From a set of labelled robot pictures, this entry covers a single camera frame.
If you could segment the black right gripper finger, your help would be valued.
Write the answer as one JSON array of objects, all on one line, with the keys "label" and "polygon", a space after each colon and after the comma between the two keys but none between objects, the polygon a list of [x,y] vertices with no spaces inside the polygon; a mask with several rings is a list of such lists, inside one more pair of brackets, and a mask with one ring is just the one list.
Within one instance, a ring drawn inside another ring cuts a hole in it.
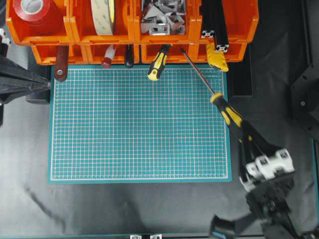
[{"label": "black right gripper finger", "polygon": [[244,139],[253,145],[253,148],[260,155],[272,156],[281,147],[273,145],[265,140],[258,131],[247,121],[243,121],[243,135]]},{"label": "black right gripper finger", "polygon": [[254,162],[256,157],[255,145],[252,142],[243,143],[242,141],[238,142],[239,144],[239,177],[241,182],[246,183],[249,176],[247,176],[246,165],[248,163]]}]

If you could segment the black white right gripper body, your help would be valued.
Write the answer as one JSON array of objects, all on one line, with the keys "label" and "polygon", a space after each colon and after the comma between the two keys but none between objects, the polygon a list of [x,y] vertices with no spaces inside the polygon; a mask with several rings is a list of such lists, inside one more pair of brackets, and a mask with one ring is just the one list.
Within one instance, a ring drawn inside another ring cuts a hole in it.
[{"label": "black white right gripper body", "polygon": [[295,169],[289,152],[278,149],[274,155],[261,155],[244,167],[240,182],[245,188],[250,210],[259,219],[289,212],[286,197],[294,187]]}]

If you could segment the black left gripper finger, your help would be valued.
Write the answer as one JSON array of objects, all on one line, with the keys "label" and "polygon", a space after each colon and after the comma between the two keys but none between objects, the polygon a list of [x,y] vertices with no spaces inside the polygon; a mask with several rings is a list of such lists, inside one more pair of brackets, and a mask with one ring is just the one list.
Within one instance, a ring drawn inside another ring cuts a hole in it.
[{"label": "black left gripper finger", "polygon": [[2,105],[30,95],[49,90],[51,83],[46,78],[30,72],[8,58],[0,57],[0,103]]}]

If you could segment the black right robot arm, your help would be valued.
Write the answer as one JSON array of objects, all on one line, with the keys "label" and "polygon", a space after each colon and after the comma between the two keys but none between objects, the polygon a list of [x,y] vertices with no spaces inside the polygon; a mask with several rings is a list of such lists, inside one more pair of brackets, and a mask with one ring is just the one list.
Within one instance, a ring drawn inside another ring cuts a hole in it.
[{"label": "black right robot arm", "polygon": [[261,0],[252,71],[256,84],[238,72],[240,87],[256,90],[236,104],[213,95],[231,141],[238,143],[238,177],[249,213],[214,217],[210,234],[234,239],[260,224],[266,239],[319,236],[319,3]]}]

